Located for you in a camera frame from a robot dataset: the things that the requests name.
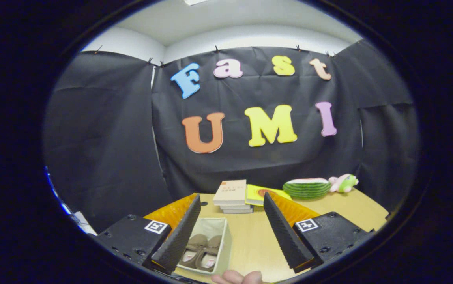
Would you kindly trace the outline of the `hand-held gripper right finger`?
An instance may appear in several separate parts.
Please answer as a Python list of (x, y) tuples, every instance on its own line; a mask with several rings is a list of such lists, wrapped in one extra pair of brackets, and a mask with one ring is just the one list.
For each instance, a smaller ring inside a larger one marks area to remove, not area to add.
[(337, 259), (375, 231), (365, 231), (334, 211), (320, 215), (273, 192), (265, 193), (263, 209), (295, 273)]

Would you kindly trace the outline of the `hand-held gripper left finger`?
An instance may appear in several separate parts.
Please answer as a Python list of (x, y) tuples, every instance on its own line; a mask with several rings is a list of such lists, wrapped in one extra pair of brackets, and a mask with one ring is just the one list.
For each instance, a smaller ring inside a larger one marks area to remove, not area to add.
[(191, 194), (145, 216), (129, 214), (94, 241), (122, 261), (168, 275), (180, 262), (200, 212), (200, 195)]

